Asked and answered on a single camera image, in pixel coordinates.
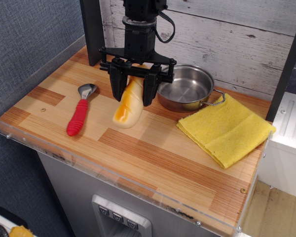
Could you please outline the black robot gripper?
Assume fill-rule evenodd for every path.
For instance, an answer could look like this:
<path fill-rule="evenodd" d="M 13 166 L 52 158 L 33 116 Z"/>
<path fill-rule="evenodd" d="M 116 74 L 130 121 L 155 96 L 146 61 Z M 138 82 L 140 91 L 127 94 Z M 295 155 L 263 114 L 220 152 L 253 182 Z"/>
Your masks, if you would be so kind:
<path fill-rule="evenodd" d="M 102 54 L 100 69 L 109 72 L 112 94 L 117 101 L 121 101 L 122 94 L 127 85 L 128 75 L 145 77 L 143 104 L 147 107 L 156 96 L 157 87 L 160 83 L 159 80 L 168 83 L 173 82 L 173 70 L 176 65 L 174 59 L 155 52 L 155 40 L 159 39 L 162 43 L 168 43 L 173 39 L 175 32 L 167 40 L 162 40 L 157 32 L 156 17 L 147 21 L 135 21 L 130 17 L 124 16 L 122 23 L 125 26 L 124 47 L 101 47 L 99 49 Z M 115 59 L 108 62 L 107 55 L 114 56 Z M 152 65 L 148 70 L 132 66 L 134 63 L 151 63 L 155 65 Z M 161 72 L 161 65 L 168 66 L 167 74 Z"/>

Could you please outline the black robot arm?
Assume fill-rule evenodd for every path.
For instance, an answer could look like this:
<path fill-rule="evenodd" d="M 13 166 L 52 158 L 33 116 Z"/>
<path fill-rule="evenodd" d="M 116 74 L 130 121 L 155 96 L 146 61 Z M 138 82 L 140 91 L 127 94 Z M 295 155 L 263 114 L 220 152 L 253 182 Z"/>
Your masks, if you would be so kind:
<path fill-rule="evenodd" d="M 163 13 L 168 8 L 165 0 L 125 0 L 125 26 L 123 48 L 100 48 L 102 60 L 100 69 L 110 76 L 114 98 L 120 101 L 127 85 L 127 78 L 143 78 L 143 104 L 149 106 L 156 97 L 161 82 L 172 83 L 176 60 L 158 54 L 155 40 L 168 43 L 170 36 L 163 40 L 157 32 L 157 17 L 170 24 L 173 20 Z"/>

